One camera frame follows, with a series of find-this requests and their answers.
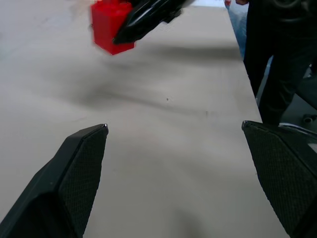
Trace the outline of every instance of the red cube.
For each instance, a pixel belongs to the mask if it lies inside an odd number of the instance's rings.
[[[112,41],[125,18],[132,10],[132,5],[120,0],[97,1],[91,6],[94,42],[111,55],[135,47],[135,43],[115,45]]]

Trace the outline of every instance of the person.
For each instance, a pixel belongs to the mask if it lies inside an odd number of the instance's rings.
[[[263,9],[265,1],[250,0],[244,64],[256,97],[273,56],[259,111],[263,123],[279,125],[306,70],[317,59],[317,20],[281,22]],[[248,2],[236,0],[240,5]]]

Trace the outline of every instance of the white table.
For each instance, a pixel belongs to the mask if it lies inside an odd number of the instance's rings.
[[[0,220],[66,136],[106,122],[85,238],[288,237],[241,130],[260,117],[226,10],[189,8],[110,57],[91,44],[88,2],[56,2],[43,22],[52,1],[29,6],[39,25],[12,23],[33,32],[11,35],[21,44],[2,34]]]

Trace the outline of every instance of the black pants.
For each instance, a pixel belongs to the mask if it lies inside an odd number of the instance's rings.
[[[317,74],[317,59],[315,59],[315,60],[313,61],[311,70],[312,70],[312,74],[313,74],[313,75],[316,75],[316,74]]]
[[[317,38],[301,38],[300,33],[291,32],[291,27],[287,32],[275,29],[261,15],[258,2],[253,0],[249,6],[244,64],[256,96],[267,61],[274,55],[259,110],[264,123],[278,125],[317,57]]]

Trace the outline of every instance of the floor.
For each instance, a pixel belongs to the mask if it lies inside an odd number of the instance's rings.
[[[267,78],[265,77],[260,87],[258,98],[261,98],[266,79]],[[317,132],[317,121],[314,121],[312,123],[305,123],[303,121],[303,116],[305,114],[317,115],[317,110],[311,107],[299,96],[295,95],[292,104],[284,113],[281,122],[299,125],[305,129]]]

